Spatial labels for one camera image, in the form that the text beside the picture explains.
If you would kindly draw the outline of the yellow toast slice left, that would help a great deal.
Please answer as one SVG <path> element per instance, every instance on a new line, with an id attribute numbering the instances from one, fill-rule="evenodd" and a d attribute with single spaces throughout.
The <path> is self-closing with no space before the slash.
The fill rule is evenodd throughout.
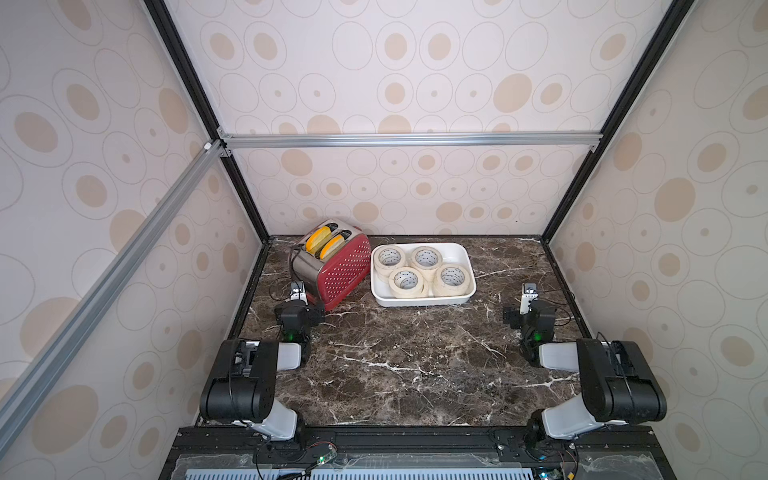
<path id="1" fill-rule="evenodd" d="M 304 247 L 305 250 L 311 254 L 315 255 L 318 250 L 320 250 L 332 237 L 333 228 L 324 225 L 320 228 L 318 228 L 315 232 L 313 232 L 310 237 L 306 240 Z"/>

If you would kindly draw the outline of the red polka-dot toaster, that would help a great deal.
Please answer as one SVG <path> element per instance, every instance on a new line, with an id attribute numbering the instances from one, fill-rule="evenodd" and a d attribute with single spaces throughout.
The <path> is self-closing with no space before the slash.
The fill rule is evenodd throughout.
<path id="1" fill-rule="evenodd" d="M 333 228 L 332 237 L 343 234 L 346 238 L 344 245 L 325 261 L 317 258 L 321 249 L 311 255 L 304 247 L 310 235 L 324 225 Z M 293 246 L 289 254 L 289 270 L 294 281 L 304 283 L 307 300 L 328 313 L 368 275 L 371 254 L 369 238 L 361 229 L 332 218 L 322 221 Z"/>

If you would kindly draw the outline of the horizontal aluminium frame bar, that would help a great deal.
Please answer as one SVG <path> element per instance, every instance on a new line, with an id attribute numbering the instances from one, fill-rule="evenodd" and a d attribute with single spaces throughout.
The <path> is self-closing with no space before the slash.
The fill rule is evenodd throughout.
<path id="1" fill-rule="evenodd" d="M 239 135 L 226 134 L 230 149 L 259 148 L 399 148 L 399 147 L 475 147 L 518 145 L 597 145 L 603 135 L 597 131 L 530 132 L 451 132 L 394 134 L 303 134 Z"/>

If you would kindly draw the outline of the white plastic storage box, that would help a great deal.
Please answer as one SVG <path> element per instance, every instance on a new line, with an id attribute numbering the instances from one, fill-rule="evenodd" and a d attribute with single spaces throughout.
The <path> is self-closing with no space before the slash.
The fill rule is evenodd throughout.
<path id="1" fill-rule="evenodd" d="M 443 264 L 458 264 L 463 266 L 470 274 L 470 290 L 464 296 L 454 297 L 436 297 L 432 292 L 432 282 L 427 282 L 428 293 L 424 298 L 397 299 L 395 298 L 387 282 L 382 282 L 376 275 L 371 257 L 371 292 L 377 303 L 382 307 L 427 307 L 427 306 L 445 306 L 460 305 L 469 301 L 476 292 L 476 281 L 472 271 L 469 255 L 464 247 L 457 243 L 406 243 L 406 244 L 384 244 L 396 245 L 400 247 L 407 257 L 408 264 L 409 253 L 420 246 L 430 246 L 436 248 L 443 256 Z"/>

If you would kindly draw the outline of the masking tape roll four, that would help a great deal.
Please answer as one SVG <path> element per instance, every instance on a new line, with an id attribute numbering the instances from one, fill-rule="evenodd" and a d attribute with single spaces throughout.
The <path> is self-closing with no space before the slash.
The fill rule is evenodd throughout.
<path id="1" fill-rule="evenodd" d="M 464 296 L 470 290 L 470 280 L 463 266 L 443 264 L 435 271 L 432 292 L 436 297 Z"/>

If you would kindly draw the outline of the masking tape roll one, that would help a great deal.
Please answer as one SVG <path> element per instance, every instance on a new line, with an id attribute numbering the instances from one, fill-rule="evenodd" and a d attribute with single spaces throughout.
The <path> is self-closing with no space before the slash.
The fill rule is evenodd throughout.
<path id="1" fill-rule="evenodd" d="M 387 282 L 390 275 L 407 265 L 404 251 L 396 245 L 380 245 L 372 252 L 374 271 L 382 282 Z"/>

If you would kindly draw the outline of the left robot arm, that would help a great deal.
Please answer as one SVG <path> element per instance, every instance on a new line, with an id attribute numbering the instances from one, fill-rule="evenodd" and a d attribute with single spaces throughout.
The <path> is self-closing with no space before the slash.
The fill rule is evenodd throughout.
<path id="1" fill-rule="evenodd" d="M 305 366 L 311 356 L 311 330 L 324 311 L 300 299 L 274 309 L 277 340 L 229 339 L 220 345 L 200 396 L 206 421 L 249 428 L 273 441 L 295 441 L 300 415 L 276 399 L 277 374 Z"/>

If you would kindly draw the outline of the diagonal aluminium frame bar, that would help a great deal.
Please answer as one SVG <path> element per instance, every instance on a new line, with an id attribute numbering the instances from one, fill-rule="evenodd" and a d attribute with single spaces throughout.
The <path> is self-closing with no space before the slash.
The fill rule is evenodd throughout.
<path id="1" fill-rule="evenodd" d="M 204 174 L 223 152 L 221 140 L 212 140 L 203 147 L 11 389 L 1 404 L 2 455 L 7 454 Z"/>

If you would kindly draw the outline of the masking tape roll three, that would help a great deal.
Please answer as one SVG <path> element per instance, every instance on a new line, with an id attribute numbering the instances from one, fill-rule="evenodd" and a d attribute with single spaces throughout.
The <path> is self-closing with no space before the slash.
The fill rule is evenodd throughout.
<path id="1" fill-rule="evenodd" d="M 391 272 L 388 285 L 397 299 L 424 298 L 428 293 L 427 282 L 421 272 L 412 267 L 401 267 Z"/>

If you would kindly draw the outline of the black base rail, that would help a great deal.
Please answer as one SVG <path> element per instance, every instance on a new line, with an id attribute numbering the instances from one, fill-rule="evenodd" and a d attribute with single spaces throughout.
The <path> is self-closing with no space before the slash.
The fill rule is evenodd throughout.
<path id="1" fill-rule="evenodd" d="M 335 452 L 329 467 L 418 469 L 513 468 L 543 479 L 672 479 L 675 474 L 648 427 L 608 426 L 574 440 L 546 440 L 530 448 L 523 426 L 306 426 L 296 440 L 269 442 L 233 426 L 185 427 L 160 478 L 182 479 L 190 469 L 303 469 Z"/>

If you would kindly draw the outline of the yellow toast slice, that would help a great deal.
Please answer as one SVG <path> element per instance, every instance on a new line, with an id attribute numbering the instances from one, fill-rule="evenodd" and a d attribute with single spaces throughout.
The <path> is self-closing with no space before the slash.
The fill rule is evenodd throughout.
<path id="1" fill-rule="evenodd" d="M 317 258 L 323 261 L 331 258 L 335 252 L 344 245 L 345 242 L 346 238 L 343 234 L 333 236 L 318 252 Z"/>
<path id="2" fill-rule="evenodd" d="M 318 228 L 315 232 L 313 232 L 310 237 L 306 240 L 304 247 L 305 250 L 311 254 L 315 255 L 318 250 L 320 250 L 332 237 L 333 228 L 324 225 L 320 228 Z"/>

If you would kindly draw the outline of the yellow toast slice right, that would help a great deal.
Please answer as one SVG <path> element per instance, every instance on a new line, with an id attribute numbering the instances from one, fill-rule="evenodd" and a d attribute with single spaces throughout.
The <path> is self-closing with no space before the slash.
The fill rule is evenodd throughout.
<path id="1" fill-rule="evenodd" d="M 318 252 L 317 258 L 323 261 L 331 258 L 335 252 L 344 245 L 345 242 L 346 238 L 343 234 L 333 236 Z"/>

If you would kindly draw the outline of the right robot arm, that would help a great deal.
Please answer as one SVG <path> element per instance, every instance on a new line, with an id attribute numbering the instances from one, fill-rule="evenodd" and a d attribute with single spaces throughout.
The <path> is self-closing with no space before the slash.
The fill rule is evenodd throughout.
<path id="1" fill-rule="evenodd" d="M 573 440 L 607 425 L 637 425 L 666 417 L 665 395 L 637 343 L 602 338 L 556 342 L 555 306 L 539 299 L 504 308 L 503 321 L 520 332 L 520 353 L 530 365 L 579 375 L 579 394 L 531 415 L 525 436 L 528 447 Z"/>

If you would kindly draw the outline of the masking tape roll two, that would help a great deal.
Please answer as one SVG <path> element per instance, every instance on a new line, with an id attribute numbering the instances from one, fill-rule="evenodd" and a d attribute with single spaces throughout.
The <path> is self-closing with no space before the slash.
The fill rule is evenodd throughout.
<path id="1" fill-rule="evenodd" d="M 408 264 L 419 271 L 426 282 L 432 282 L 443 265 L 443 256 L 436 248 L 420 246 L 409 253 Z"/>

